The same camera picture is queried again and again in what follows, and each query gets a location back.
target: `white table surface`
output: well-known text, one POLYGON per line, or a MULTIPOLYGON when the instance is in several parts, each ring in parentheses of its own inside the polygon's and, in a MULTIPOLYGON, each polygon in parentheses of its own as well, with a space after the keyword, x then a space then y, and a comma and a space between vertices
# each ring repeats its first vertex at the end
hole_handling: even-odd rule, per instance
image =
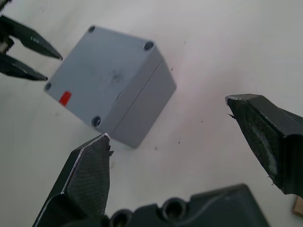
MULTIPOLYGON (((154 40, 177 90, 141 146, 111 141, 107 214, 246 183, 273 227, 302 226, 228 114, 226 95, 265 95, 303 115, 301 0, 15 0, 4 14, 66 57, 92 25, 154 40)), ((20 42, 9 55, 51 77, 61 62, 20 42)), ((0 75, 0 222, 32 226, 69 153, 98 135, 43 92, 0 75)))

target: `red label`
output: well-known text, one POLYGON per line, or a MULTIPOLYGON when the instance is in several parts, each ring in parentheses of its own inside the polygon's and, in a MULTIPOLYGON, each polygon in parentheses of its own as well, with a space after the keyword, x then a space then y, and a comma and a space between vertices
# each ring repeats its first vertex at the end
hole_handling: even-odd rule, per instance
POLYGON ((63 96, 60 98, 59 103, 61 103, 63 106, 66 106, 70 98, 71 98, 71 92, 66 91, 63 94, 63 96))

